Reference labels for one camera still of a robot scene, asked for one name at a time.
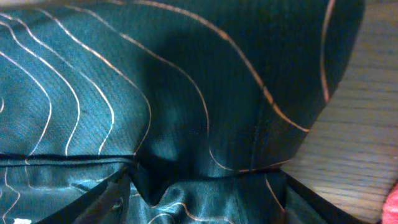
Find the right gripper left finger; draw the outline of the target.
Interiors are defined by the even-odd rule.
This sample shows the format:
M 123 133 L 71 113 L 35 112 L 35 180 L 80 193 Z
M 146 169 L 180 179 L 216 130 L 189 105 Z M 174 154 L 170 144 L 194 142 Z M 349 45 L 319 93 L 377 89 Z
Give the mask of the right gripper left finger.
M 39 224 L 126 223 L 130 183 L 128 171 L 123 168 Z

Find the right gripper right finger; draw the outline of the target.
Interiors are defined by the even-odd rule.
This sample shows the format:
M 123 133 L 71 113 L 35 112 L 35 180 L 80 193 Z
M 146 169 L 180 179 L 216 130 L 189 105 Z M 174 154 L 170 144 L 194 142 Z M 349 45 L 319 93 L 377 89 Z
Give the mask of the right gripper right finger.
M 284 174 L 287 179 L 285 223 L 366 223 L 342 211 L 286 172 Z

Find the black orange-patterned jersey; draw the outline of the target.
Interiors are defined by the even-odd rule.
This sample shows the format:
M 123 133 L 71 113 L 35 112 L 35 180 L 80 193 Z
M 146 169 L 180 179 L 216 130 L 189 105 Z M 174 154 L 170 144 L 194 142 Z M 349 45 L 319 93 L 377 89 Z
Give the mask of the black orange-patterned jersey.
M 364 1 L 1 4 L 1 222 L 126 168 L 126 223 L 285 223 Z

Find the red shirt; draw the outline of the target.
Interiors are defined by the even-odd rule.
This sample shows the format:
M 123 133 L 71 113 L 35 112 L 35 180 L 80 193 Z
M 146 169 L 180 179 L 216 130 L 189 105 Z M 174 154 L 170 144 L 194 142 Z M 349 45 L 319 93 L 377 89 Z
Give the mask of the red shirt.
M 382 224 L 398 224 L 398 189 L 392 188 L 382 208 Z

